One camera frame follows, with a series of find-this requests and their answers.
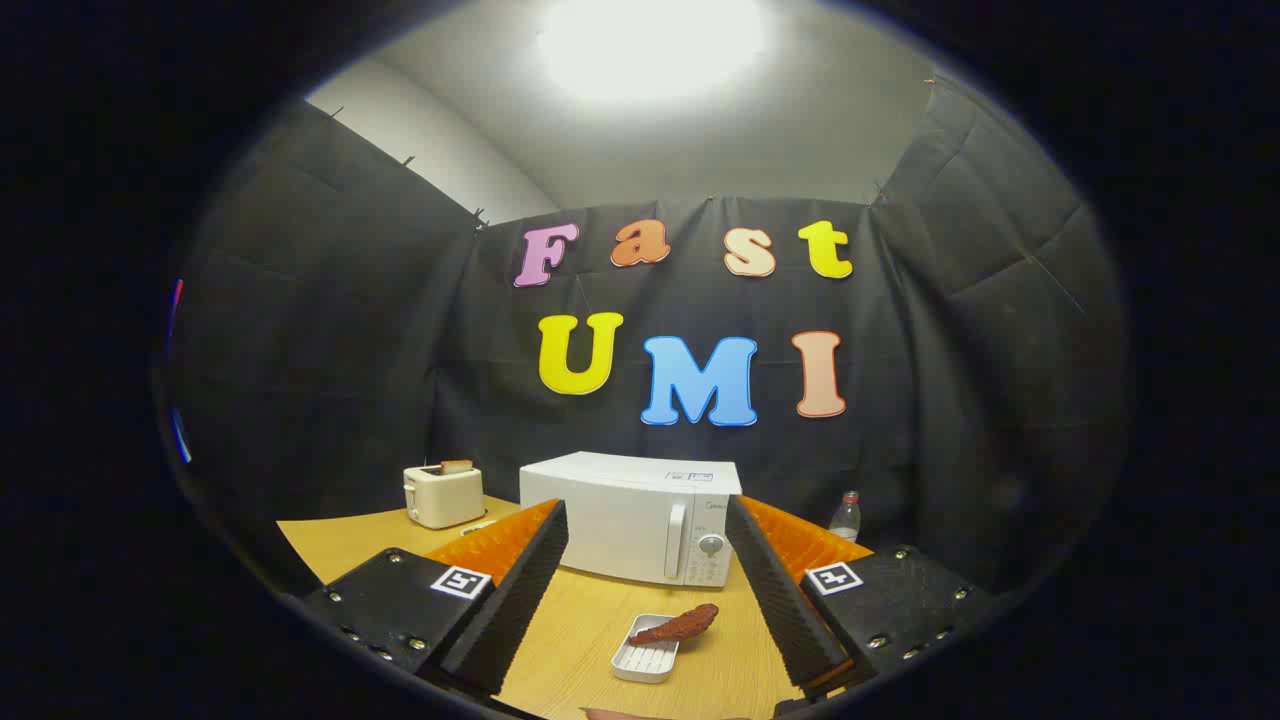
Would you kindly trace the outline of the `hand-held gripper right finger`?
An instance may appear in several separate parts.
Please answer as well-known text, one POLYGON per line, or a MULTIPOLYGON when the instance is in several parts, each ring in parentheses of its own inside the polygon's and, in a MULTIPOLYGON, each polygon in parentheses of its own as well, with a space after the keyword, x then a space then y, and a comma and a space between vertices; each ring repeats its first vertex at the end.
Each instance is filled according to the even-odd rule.
POLYGON ((724 529, 785 671, 809 701, 915 667, 998 606, 923 550, 869 550, 742 495, 730 498, 724 529))

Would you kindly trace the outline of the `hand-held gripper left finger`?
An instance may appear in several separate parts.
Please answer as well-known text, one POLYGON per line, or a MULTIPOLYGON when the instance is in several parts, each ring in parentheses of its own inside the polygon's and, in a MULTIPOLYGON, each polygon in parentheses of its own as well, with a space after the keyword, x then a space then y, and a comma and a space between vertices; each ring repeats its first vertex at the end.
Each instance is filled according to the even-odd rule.
POLYGON ((384 548, 300 603, 378 662, 484 698, 500 693, 568 539, 552 498, 429 553, 384 548))

